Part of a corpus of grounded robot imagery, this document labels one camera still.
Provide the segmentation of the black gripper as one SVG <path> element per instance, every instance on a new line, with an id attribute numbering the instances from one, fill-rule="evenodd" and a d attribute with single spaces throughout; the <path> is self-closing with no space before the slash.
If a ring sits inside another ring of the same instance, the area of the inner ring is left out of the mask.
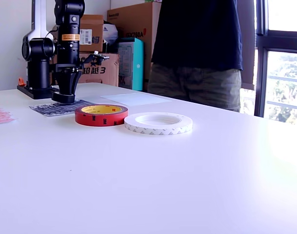
<path id="1" fill-rule="evenodd" d="M 56 63 L 53 79 L 59 86 L 62 95 L 74 95 L 82 75 L 80 71 L 81 62 L 79 59 L 79 41 L 57 42 Z"/>

